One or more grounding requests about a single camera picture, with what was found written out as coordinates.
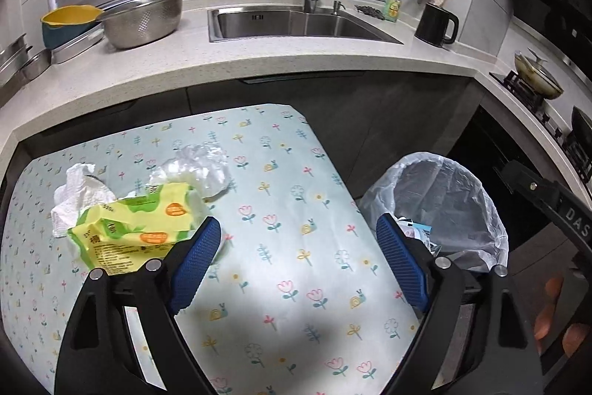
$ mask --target blue gripper pad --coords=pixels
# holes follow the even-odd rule
[[[205,276],[215,253],[220,246],[220,223],[215,218],[209,218],[208,224],[185,256],[179,268],[171,279],[171,299],[169,311],[176,315],[180,309],[187,308],[199,284]]]
[[[388,213],[378,218],[376,223],[376,237],[378,246],[383,251],[384,258],[387,259],[389,267],[391,267],[395,278],[399,282],[405,299],[411,306],[425,313],[429,306],[427,277],[418,263],[418,261],[421,263],[424,260],[416,260],[410,247],[404,241],[405,235],[402,229]],[[417,248],[423,248],[429,257],[432,258],[421,241],[418,241],[418,243],[421,246]],[[415,255],[424,254],[421,252],[417,253],[417,250],[414,251],[416,252]]]

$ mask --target crumpled paper towel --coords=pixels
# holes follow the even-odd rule
[[[66,236],[85,209],[117,200],[109,188],[92,176],[94,172],[94,164],[82,163],[66,170],[66,184],[59,186],[53,195],[55,207],[51,210],[51,222],[56,238]]]

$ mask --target yellow green package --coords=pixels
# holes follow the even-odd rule
[[[173,244],[190,238],[208,216],[198,191],[187,183],[152,186],[146,196],[88,208],[68,230],[81,258],[109,275],[137,270],[164,258]]]

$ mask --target stainless steel sink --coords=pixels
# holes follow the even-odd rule
[[[228,7],[208,12],[210,42],[260,36],[320,36],[372,39],[402,44],[382,30],[343,11],[316,9],[305,14],[296,6]]]

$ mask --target black electric kettle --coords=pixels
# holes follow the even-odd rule
[[[448,22],[454,23],[454,30],[452,36],[446,37],[446,29]],[[419,26],[415,31],[415,37],[421,39],[433,46],[442,47],[442,44],[452,44],[457,39],[458,34],[458,17],[453,13],[434,6],[434,4],[426,4]]]

